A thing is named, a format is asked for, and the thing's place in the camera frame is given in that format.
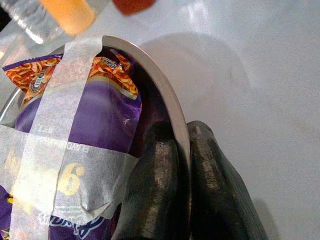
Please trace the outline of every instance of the white surface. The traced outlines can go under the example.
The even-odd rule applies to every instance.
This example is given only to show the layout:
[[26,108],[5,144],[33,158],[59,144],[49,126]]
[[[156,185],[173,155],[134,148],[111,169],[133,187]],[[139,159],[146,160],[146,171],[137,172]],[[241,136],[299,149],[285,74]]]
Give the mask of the white surface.
[[[319,12],[318,0],[158,0],[123,17],[109,4],[85,34],[121,37],[150,54],[186,120],[212,128],[271,240],[318,240]],[[0,42],[18,33],[10,23]],[[24,44],[0,44],[11,51],[0,63],[46,55],[65,41],[32,47],[19,36]]]

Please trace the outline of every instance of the gloved finger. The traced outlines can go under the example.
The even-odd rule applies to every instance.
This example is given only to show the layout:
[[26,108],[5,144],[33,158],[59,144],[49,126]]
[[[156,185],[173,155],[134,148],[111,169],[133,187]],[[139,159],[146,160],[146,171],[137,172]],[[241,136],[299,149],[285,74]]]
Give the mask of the gloved finger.
[[266,240],[247,188],[211,129],[188,123],[192,160],[191,234],[194,240]]
[[172,239],[178,187],[178,152],[171,126],[157,122],[145,135],[145,151],[133,169],[112,240]]

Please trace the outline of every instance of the purple packaging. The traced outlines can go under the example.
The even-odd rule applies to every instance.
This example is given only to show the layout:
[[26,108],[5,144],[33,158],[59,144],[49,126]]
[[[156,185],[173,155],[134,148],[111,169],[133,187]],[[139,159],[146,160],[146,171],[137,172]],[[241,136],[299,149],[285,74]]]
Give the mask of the purple packaging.
[[[141,97],[130,78],[132,62],[113,49],[111,52],[115,58],[99,56],[93,60],[74,116],[69,141],[128,153],[141,113]],[[61,58],[62,55],[39,57],[3,68],[18,87],[19,83],[23,84],[21,89],[26,93],[22,101],[23,109],[16,120],[17,130],[25,133],[30,131],[42,93]],[[4,240],[9,239],[13,199],[0,186],[0,236]],[[98,217],[86,225],[51,216],[50,239],[110,240],[118,222],[120,208],[118,206],[112,219]]]

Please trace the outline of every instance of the plastic bottle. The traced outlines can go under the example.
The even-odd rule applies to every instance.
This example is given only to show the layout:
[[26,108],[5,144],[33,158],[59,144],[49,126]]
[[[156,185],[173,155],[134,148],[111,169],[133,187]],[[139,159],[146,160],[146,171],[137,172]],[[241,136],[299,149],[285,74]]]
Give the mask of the plastic bottle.
[[0,0],[0,5],[37,44],[52,41],[64,33],[38,0]]

